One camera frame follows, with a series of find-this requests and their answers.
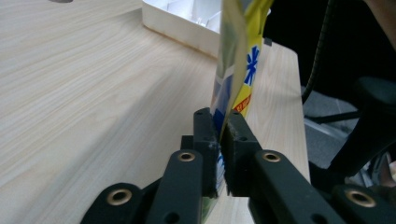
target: wooden table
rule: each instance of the wooden table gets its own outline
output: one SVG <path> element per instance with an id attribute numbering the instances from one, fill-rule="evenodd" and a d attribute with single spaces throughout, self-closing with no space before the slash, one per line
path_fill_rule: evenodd
<path id="1" fill-rule="evenodd" d="M 0 3 L 1 223 L 79 223 L 107 186 L 163 174 L 216 61 L 142 25 L 141 1 Z M 264 47 L 247 122 L 308 178 L 297 56 Z M 247 223 L 221 195 L 207 223 Z"/>

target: light wood surface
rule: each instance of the light wood surface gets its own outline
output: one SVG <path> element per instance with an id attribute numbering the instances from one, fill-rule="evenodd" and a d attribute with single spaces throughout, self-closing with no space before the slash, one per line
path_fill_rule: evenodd
<path id="1" fill-rule="evenodd" d="M 104 188 L 159 178 L 192 134 L 216 61 L 145 28 L 140 7 L 0 0 L 0 223 L 79 223 Z M 264 54 L 247 122 L 308 178 L 297 56 Z M 224 194 L 207 221 L 249 222 Z"/>

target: blue printed pattern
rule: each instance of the blue printed pattern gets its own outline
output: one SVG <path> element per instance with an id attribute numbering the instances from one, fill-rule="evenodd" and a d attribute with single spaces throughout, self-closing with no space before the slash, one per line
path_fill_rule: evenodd
<path id="1" fill-rule="evenodd" d="M 245 84 L 249 86 L 253 83 L 254 75 L 256 74 L 259 52 L 257 46 L 254 46 L 251 49 L 251 53 L 247 55 L 247 76 L 245 78 Z"/>

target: white box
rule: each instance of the white box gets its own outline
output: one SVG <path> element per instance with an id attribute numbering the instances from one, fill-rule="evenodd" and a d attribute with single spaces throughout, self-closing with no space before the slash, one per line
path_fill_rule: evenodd
<path id="1" fill-rule="evenodd" d="M 218 57 L 221 0 L 143 0 L 149 29 Z"/>

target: snack bag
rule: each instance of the snack bag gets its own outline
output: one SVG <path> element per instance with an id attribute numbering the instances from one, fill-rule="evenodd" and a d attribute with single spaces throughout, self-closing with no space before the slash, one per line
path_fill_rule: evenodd
<path id="1" fill-rule="evenodd" d="M 274 0 L 224 0 L 222 5 L 218 68 L 211 113 L 221 136 L 224 120 L 234 109 L 248 111 L 262 32 Z"/>

